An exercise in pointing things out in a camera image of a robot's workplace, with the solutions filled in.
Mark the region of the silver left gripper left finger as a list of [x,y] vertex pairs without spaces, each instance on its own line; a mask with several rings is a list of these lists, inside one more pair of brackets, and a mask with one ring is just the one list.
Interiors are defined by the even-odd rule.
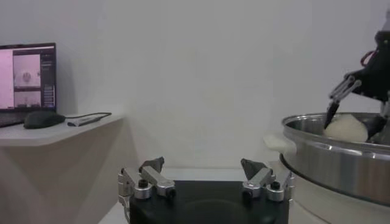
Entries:
[[118,173],[118,196],[123,200],[135,197],[147,200],[152,197],[152,190],[168,200],[176,196],[176,184],[165,178],[161,170],[165,163],[164,157],[145,161],[138,169],[122,168]]

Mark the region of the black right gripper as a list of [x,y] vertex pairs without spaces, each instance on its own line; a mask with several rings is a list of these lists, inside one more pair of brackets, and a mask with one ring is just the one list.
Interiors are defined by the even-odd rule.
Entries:
[[324,129],[331,123],[340,102],[351,92],[382,101],[380,114],[369,124],[368,140],[380,133],[389,120],[389,31],[375,35],[377,47],[367,52],[360,60],[363,67],[347,74],[329,94]]

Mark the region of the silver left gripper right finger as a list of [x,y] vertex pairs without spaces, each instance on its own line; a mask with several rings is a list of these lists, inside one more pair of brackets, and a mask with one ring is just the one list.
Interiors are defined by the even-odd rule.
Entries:
[[250,203],[265,194],[274,202],[290,201],[293,197],[294,177],[291,171],[282,170],[275,174],[264,163],[241,159],[241,166],[247,180],[242,182],[243,200]]

